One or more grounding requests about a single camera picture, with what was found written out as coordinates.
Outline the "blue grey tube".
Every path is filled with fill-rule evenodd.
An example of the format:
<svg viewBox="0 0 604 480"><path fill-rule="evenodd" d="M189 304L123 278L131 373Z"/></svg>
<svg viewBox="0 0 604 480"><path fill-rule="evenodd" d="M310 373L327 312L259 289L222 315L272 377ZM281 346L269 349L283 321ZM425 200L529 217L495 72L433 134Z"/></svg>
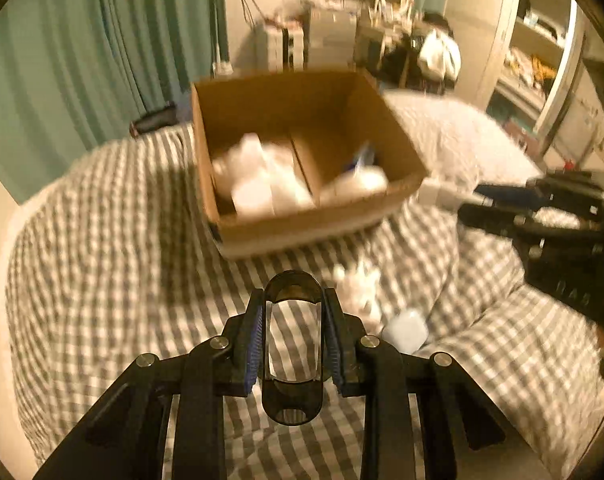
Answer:
<svg viewBox="0 0 604 480"><path fill-rule="evenodd" d="M375 163L375 149L369 143L364 144L354 155L351 162L352 170L372 166Z"/></svg>

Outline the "dark transparent case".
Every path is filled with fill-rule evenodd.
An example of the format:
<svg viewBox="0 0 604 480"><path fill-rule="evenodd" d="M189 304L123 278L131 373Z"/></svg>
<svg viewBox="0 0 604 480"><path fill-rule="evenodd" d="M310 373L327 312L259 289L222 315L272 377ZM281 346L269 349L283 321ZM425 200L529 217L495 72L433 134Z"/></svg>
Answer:
<svg viewBox="0 0 604 480"><path fill-rule="evenodd" d="M265 288L262 402L283 426L311 422L323 406L323 290L288 270Z"/></svg>

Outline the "white tape roll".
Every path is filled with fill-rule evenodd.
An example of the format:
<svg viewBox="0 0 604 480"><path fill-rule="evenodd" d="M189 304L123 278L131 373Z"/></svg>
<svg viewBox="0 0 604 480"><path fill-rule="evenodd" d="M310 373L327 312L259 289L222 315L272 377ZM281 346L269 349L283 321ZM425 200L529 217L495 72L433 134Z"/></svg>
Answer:
<svg viewBox="0 0 604 480"><path fill-rule="evenodd" d="M334 200L358 200L384 192L389 185L387 175L378 166L358 166L340 174L325 185L319 193L320 203Z"/></svg>

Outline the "white sock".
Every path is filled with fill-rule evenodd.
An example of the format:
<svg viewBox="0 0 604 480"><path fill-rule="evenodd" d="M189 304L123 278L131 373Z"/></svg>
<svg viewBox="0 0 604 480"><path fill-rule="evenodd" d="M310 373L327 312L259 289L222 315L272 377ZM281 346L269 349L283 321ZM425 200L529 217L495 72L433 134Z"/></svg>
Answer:
<svg viewBox="0 0 604 480"><path fill-rule="evenodd" d="M275 210L273 216L292 214L296 211L314 208L315 203L311 193L304 181L295 172L295 159L291 148L285 148L274 143L263 143L262 141L261 143L271 179L271 192L273 192ZM225 200L230 200L230 203L232 203L230 196L231 180L227 165L227 154L232 148L212 160L215 190L219 196Z"/></svg>

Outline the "white plastic bottle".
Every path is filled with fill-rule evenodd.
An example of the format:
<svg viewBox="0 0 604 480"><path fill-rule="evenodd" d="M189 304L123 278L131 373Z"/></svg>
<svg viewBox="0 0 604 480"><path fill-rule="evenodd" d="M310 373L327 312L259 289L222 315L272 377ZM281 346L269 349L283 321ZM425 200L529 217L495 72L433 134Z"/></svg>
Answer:
<svg viewBox="0 0 604 480"><path fill-rule="evenodd" d="M227 154L230 196L239 217L262 218L275 213L265 152L255 133L245 134Z"/></svg>

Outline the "white wardrobe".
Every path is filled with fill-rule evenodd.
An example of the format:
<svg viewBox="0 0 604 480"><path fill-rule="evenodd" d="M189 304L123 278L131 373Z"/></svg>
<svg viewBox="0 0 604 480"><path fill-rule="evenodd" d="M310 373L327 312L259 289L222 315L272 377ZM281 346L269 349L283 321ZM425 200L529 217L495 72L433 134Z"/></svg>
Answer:
<svg viewBox="0 0 604 480"><path fill-rule="evenodd" d="M446 0L461 53L458 99L542 139L556 123L582 53L575 0Z"/></svg>

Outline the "wooden chair with clothes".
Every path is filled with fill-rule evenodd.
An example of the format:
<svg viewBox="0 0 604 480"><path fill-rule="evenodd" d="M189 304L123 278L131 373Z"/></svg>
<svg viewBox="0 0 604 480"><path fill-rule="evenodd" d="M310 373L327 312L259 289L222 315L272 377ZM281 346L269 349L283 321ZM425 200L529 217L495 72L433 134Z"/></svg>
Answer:
<svg viewBox="0 0 604 480"><path fill-rule="evenodd" d="M381 58L378 77L396 88L443 96L456 87L461 52L447 18L424 11L410 34L395 39Z"/></svg>

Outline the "checkered bed duvet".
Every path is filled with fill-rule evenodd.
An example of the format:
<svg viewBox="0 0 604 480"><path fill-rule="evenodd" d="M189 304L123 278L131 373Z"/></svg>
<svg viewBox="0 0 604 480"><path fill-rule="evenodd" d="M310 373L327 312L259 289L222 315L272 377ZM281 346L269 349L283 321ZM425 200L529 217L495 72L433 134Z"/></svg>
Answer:
<svg viewBox="0 0 604 480"><path fill-rule="evenodd" d="M556 479L604 416L594 326L527 286L509 240L408 200L369 230L250 259L207 232L192 129L113 141L78 159L11 223L5 307L17 411L38 462L140 353L179 356L221 333L250 292L301 269L381 274L384 321L425 318Z"/></svg>

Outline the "cardboard box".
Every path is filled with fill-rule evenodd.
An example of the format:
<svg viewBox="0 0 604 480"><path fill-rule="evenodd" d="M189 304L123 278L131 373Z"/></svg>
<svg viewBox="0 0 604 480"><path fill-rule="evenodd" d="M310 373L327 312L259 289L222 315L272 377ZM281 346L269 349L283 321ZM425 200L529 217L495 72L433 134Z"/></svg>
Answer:
<svg viewBox="0 0 604 480"><path fill-rule="evenodd" d="M372 226L402 206L427 176L375 80L364 70L256 73L191 87L195 163L204 218L219 253L252 257ZM214 185L212 160L246 133L293 151L296 174L317 197L364 146L389 180L386 190L291 212L241 218Z"/></svg>

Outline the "green curtain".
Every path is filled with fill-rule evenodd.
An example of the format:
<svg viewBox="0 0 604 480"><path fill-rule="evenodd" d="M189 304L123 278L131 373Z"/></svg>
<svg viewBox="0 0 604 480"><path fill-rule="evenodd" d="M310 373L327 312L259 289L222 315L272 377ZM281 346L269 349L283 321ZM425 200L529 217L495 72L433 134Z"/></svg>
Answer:
<svg viewBox="0 0 604 480"><path fill-rule="evenodd" d="M24 202L227 55L224 0L9 0L0 183Z"/></svg>

